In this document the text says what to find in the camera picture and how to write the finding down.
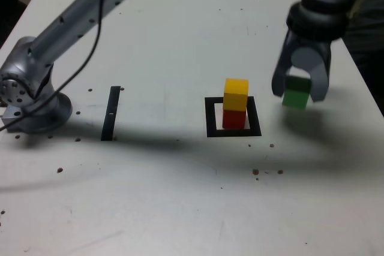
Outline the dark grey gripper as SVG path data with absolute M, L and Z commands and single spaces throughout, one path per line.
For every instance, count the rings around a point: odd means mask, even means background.
M 296 49 L 292 54 L 292 51 L 288 49 L 291 44 L 298 44 L 301 48 Z M 293 65 L 309 74 L 312 101 L 314 103 L 323 101 L 329 88 L 330 54 L 331 43 L 308 40 L 288 31 L 272 76 L 273 94 L 277 97 L 283 96 L 286 77 Z

